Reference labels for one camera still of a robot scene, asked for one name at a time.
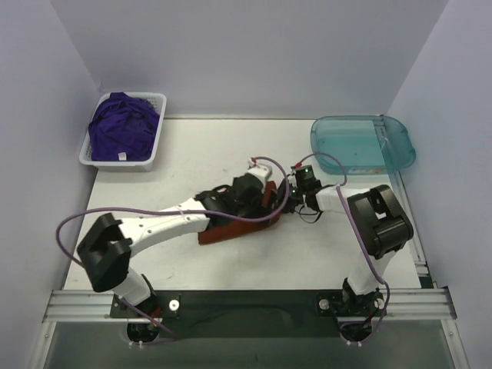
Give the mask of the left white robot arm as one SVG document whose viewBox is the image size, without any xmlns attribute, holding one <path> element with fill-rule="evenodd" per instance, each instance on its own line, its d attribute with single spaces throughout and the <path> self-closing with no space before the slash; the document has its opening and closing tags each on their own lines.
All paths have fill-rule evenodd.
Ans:
<svg viewBox="0 0 492 369">
<path fill-rule="evenodd" d="M 111 291 L 141 308 L 156 298 L 147 278 L 131 268 L 131 258 L 185 234 L 196 234 L 198 243 L 207 245 L 262 231 L 279 219 L 273 214 L 277 199 L 273 181 L 245 174 L 167 209 L 164 216 L 117 219 L 103 214 L 77 253 L 93 291 Z"/>
</svg>

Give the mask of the brown towel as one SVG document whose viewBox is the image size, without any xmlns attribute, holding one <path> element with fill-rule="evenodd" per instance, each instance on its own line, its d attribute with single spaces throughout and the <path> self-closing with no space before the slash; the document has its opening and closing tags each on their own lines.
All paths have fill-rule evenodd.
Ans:
<svg viewBox="0 0 492 369">
<path fill-rule="evenodd" d="M 214 244 L 239 238 L 241 236 L 245 236 L 246 234 L 263 231 L 273 227 L 278 222 L 280 217 L 281 216 L 277 214 L 275 217 L 269 218 L 266 221 L 245 222 L 211 216 L 211 221 L 207 229 L 198 233 L 198 243 L 200 245 Z"/>
</svg>

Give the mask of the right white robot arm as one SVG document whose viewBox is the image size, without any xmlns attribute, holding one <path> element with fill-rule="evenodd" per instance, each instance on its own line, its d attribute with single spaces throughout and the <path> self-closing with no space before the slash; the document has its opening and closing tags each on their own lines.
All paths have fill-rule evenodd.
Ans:
<svg viewBox="0 0 492 369">
<path fill-rule="evenodd" d="M 343 282 L 347 304 L 373 298 L 382 285 L 391 259 L 414 236 L 414 229 L 392 188 L 380 184 L 372 188 L 347 188 L 339 184 L 323 186 L 310 165 L 299 167 L 282 180 L 278 200 L 288 197 L 284 213 L 300 212 L 302 207 L 315 215 L 325 212 L 347 215 L 361 254 Z"/>
</svg>

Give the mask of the purple cloth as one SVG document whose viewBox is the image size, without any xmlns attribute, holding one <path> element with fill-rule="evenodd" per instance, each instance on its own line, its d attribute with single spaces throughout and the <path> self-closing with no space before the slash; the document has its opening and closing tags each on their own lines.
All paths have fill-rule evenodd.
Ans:
<svg viewBox="0 0 492 369">
<path fill-rule="evenodd" d="M 88 126 L 93 161 L 146 161 L 151 157 L 160 115 L 150 102 L 113 92 Z"/>
</svg>

